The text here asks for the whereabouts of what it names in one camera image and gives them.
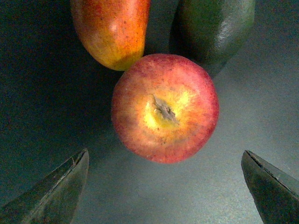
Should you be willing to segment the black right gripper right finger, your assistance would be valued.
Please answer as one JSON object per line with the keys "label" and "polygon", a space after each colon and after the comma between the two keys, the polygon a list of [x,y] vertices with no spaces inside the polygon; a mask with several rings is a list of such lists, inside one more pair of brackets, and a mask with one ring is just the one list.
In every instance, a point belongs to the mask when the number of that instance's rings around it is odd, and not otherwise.
{"label": "black right gripper right finger", "polygon": [[264,224],[299,222],[299,181],[246,150],[241,167],[247,187]]}

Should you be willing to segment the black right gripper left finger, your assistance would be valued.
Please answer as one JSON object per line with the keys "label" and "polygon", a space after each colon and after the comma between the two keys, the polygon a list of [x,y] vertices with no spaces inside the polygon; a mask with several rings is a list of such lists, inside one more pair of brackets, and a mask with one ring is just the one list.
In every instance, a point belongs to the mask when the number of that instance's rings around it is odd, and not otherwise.
{"label": "black right gripper left finger", "polygon": [[2,224],[70,224],[85,187],[89,153],[83,149],[30,190],[0,209]]}

